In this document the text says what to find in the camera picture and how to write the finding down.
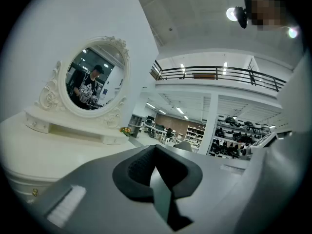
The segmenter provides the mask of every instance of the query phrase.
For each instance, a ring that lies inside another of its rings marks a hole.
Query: mirror
[[[109,44],[94,45],[78,53],[70,64],[67,93],[79,108],[99,109],[116,97],[124,76],[125,61],[120,51]]]

